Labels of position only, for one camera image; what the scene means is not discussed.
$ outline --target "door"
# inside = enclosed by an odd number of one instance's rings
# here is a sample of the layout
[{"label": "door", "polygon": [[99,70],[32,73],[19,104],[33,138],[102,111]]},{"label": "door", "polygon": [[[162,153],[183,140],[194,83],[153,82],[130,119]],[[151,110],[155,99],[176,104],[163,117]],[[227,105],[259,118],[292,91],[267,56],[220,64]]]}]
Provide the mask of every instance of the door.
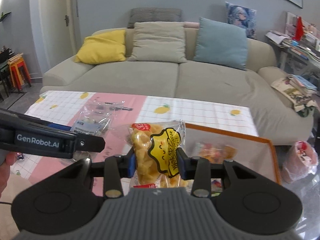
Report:
[{"label": "door", "polygon": [[72,20],[68,15],[69,3],[67,0],[40,0],[39,4],[46,57],[52,68],[75,54],[69,30]]}]

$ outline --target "blue pillow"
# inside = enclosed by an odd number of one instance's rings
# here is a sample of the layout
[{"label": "blue pillow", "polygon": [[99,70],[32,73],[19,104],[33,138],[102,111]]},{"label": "blue pillow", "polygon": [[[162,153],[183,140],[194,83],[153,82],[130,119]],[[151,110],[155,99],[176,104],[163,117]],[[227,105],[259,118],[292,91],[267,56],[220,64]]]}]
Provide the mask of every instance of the blue pillow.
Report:
[{"label": "blue pillow", "polygon": [[257,10],[226,2],[228,23],[244,28],[247,38],[256,38]]},{"label": "blue pillow", "polygon": [[194,61],[244,70],[247,54],[245,29],[200,18]]}]

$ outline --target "hand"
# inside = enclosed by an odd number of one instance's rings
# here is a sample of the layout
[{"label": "hand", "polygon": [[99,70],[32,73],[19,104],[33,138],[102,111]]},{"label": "hand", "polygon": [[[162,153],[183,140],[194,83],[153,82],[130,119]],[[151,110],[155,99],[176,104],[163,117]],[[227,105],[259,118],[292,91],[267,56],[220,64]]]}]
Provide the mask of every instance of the hand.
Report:
[{"label": "hand", "polygon": [[0,197],[1,193],[7,186],[7,182],[10,176],[10,166],[14,165],[17,161],[17,153],[9,152],[4,163],[0,166]]}]

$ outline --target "yellow pillow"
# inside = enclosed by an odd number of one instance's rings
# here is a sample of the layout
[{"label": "yellow pillow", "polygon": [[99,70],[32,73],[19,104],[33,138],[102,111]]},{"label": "yellow pillow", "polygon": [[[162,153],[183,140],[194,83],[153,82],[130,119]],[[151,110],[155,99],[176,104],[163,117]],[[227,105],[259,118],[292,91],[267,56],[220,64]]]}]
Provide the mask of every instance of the yellow pillow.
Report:
[{"label": "yellow pillow", "polygon": [[125,61],[125,30],[106,32],[84,38],[74,62],[101,64]]}]

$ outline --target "plastic bag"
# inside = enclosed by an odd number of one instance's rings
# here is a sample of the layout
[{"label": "plastic bag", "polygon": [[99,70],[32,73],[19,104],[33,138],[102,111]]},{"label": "plastic bag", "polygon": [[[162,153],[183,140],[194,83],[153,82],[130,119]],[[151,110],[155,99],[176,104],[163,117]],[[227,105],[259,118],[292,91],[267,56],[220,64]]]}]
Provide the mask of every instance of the plastic bag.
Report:
[{"label": "plastic bag", "polygon": [[130,127],[137,170],[131,186],[184,187],[179,175],[176,149],[184,148],[185,123],[134,123]]},{"label": "plastic bag", "polygon": [[[90,134],[95,136],[104,136],[110,127],[112,119],[116,114],[116,110],[123,108],[123,103],[101,103],[93,101],[87,103],[76,121],[72,125],[70,131],[78,133]],[[73,161],[83,158],[94,159],[98,153],[76,151],[73,154]]]},{"label": "plastic bag", "polygon": [[316,174],[318,154],[305,141],[296,142],[287,153],[281,176],[288,183],[305,178],[309,173]]},{"label": "plastic bag", "polygon": [[237,149],[229,145],[217,146],[206,142],[197,142],[193,156],[200,156],[209,160],[210,163],[222,164],[224,159],[233,159]]}]

